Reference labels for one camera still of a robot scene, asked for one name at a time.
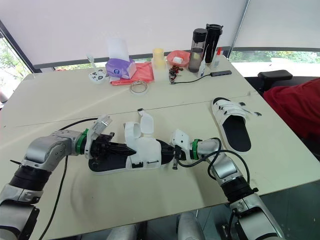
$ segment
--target pink bowl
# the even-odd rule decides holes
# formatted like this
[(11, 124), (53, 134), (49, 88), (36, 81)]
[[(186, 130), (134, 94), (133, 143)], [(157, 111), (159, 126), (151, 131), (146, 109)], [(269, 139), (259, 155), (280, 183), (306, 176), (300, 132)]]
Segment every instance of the pink bowl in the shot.
[[(182, 58), (183, 59), (182, 63), (173, 62), (174, 57)], [(189, 63), (189, 59), (190, 59), (190, 52), (180, 51), (180, 50), (172, 51), (168, 54), (168, 56), (166, 56), (166, 60), (168, 61), (168, 63), (170, 63), (171, 65), (176, 65), (178, 67), (186, 67)]]

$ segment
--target black water bottle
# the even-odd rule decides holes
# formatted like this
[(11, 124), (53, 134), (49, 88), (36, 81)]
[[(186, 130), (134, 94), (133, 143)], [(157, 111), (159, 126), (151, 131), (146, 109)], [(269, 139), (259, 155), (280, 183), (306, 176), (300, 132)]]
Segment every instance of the black water bottle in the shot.
[(206, 30), (206, 40), (205, 40), (205, 62), (207, 64), (210, 64), (214, 58), (215, 51), (217, 48), (217, 44), (220, 38), (220, 35), (222, 34), (222, 28), (224, 26), (217, 25), (217, 24), (207, 24)]

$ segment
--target green ring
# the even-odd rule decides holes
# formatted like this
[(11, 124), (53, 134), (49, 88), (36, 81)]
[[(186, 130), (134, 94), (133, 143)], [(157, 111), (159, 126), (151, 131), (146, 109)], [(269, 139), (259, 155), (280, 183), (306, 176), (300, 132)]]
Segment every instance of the green ring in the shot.
[(76, 142), (76, 145), (75, 145), (75, 152), (77, 154), (81, 154), (81, 144), (83, 142), (83, 140), (85, 139), (85, 137), (87, 136), (87, 132), (89, 131), (88, 128), (86, 128), (84, 130), (84, 132), (81, 134), (81, 136), (79, 137), (78, 141)]
[(193, 159), (194, 160), (198, 160), (198, 154), (197, 154), (198, 142), (199, 142), (199, 139), (195, 139), (192, 142), (192, 152), (193, 152)]

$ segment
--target red plastic bag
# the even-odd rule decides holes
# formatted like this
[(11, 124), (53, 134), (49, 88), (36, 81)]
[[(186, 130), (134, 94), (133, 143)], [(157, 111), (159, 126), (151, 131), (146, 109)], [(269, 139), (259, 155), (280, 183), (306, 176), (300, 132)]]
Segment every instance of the red plastic bag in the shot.
[(128, 85), (132, 84), (135, 81), (141, 80), (146, 83), (150, 83), (154, 81), (154, 73), (152, 71), (151, 62), (145, 63), (136, 63), (136, 72), (132, 76), (131, 79), (120, 78), (118, 81), (112, 81), (111, 84), (113, 86), (117, 85)]

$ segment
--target window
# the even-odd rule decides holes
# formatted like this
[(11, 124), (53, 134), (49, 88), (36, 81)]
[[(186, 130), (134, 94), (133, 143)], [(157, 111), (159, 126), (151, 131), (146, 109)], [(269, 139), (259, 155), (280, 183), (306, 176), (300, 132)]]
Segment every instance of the window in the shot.
[(5, 102), (30, 70), (0, 33), (0, 102)]
[[(134, 59), (136, 63), (144, 63), (144, 62), (151, 62), (151, 57), (148, 58), (139, 58)], [(107, 62), (95, 62), (97, 68), (103, 68), (106, 66)], [(74, 70), (74, 69), (89, 69), (92, 68), (91, 63), (85, 63), (85, 64), (76, 64), (76, 65), (68, 65), (68, 66), (57, 66), (55, 67), (56, 71), (65, 71), (65, 70)]]
[(294, 76), (320, 76), (320, 52), (232, 51), (229, 59), (244, 77), (281, 69)]

